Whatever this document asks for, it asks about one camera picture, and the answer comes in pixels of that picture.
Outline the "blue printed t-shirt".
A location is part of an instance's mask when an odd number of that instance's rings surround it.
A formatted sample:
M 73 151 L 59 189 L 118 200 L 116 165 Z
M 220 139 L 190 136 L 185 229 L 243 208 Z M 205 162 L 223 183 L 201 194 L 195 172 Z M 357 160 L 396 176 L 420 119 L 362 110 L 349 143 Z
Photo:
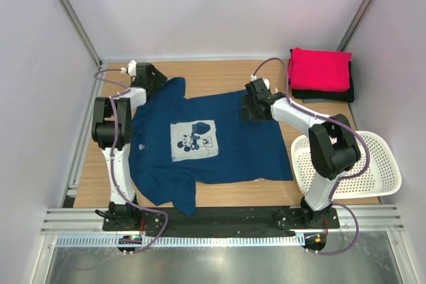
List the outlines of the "blue printed t-shirt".
M 280 125 L 242 120 L 244 91 L 186 98 L 185 90 L 173 78 L 134 113 L 130 175 L 148 200 L 194 215 L 197 182 L 292 179 Z

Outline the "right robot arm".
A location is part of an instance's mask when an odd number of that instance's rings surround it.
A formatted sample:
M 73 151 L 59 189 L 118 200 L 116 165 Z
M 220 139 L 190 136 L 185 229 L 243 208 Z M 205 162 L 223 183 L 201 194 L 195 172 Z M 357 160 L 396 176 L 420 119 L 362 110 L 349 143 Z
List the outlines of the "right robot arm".
M 320 114 L 294 102 L 282 92 L 273 94 L 262 78 L 245 87 L 243 120 L 283 122 L 308 137 L 315 175 L 301 200 L 300 220 L 306 227 L 317 227 L 328 214 L 331 192 L 337 181 L 361 159 L 355 131 L 345 115 Z

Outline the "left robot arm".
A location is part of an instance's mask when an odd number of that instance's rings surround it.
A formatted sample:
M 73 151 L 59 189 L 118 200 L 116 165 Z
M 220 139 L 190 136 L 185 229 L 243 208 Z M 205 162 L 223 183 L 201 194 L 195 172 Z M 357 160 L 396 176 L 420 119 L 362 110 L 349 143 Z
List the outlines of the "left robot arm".
M 132 185 L 128 156 L 132 140 L 132 111 L 145 105 L 166 83 L 151 63 L 134 60 L 118 70 L 130 77 L 130 84 L 110 97 L 95 98 L 91 136 L 105 158 L 110 180 L 108 210 L 96 213 L 104 219 L 105 230 L 135 230 L 142 223 L 141 209 Z

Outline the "folded black t-shirt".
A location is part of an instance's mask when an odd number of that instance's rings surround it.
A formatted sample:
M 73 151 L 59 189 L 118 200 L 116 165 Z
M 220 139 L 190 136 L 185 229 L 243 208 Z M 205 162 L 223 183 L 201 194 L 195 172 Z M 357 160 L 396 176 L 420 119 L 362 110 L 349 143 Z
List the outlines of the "folded black t-shirt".
M 344 92 L 327 92 L 320 90 L 300 90 L 292 89 L 292 95 L 294 98 L 299 98 L 302 100 L 312 100 L 312 99 L 322 99 L 322 100 L 333 100 L 340 102 L 351 103 L 354 101 L 354 84 L 351 75 L 351 61 L 348 62 L 348 71 L 349 71 L 349 89 Z

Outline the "folded grey t-shirt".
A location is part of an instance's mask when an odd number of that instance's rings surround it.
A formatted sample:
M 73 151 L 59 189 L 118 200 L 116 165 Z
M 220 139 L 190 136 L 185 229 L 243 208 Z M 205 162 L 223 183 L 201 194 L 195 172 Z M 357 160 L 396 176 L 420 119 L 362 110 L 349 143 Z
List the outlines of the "folded grey t-shirt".
M 329 102 L 328 99 L 322 99 L 322 98 L 307 98 L 307 99 L 302 99 L 302 101 L 304 104 Z

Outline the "folded pink t-shirt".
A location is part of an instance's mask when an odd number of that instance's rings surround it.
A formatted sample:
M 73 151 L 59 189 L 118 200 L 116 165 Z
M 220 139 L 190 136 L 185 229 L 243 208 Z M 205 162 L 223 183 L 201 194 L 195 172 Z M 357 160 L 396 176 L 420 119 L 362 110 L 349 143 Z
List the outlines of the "folded pink t-shirt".
M 296 47 L 291 50 L 288 67 L 290 87 L 297 90 L 345 92 L 350 87 L 351 58 L 352 54 L 348 52 Z

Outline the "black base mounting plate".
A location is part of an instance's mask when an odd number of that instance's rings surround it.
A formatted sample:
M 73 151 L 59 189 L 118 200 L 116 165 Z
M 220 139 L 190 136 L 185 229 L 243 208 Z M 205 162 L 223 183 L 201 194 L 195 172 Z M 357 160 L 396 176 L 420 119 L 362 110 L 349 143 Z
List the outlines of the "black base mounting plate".
M 196 214 L 187 216 L 176 208 L 164 208 L 168 222 L 163 237 L 191 238 L 260 238 L 289 237 L 299 229 L 338 229 L 336 209 L 331 208 L 322 219 L 306 222 L 299 207 L 215 207 L 198 208 Z M 156 236 L 165 222 L 160 213 L 131 209 L 114 214 L 95 210 L 103 218 L 104 231 L 143 231 Z

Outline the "white perforated plastic basket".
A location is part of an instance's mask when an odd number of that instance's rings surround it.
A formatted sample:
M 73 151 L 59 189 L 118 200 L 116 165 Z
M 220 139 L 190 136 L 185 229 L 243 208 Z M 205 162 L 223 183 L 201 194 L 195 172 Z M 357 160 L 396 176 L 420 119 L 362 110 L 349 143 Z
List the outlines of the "white perforated plastic basket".
M 335 200 L 390 196 L 401 187 L 399 167 L 385 140 L 373 132 L 359 134 L 369 149 L 369 167 L 361 176 L 341 181 L 333 195 Z M 306 194 L 315 174 L 308 137 L 299 136 L 293 141 L 291 160 L 298 188 Z

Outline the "aluminium rail frame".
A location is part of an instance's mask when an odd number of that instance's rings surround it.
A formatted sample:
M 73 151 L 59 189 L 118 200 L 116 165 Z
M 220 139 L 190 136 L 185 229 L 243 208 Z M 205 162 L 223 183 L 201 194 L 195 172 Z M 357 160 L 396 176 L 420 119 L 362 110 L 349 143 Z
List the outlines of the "aluminium rail frame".
M 395 205 L 350 205 L 361 231 L 403 231 L 403 222 Z M 48 209 L 40 233 L 71 234 L 98 233 L 103 220 L 93 208 Z

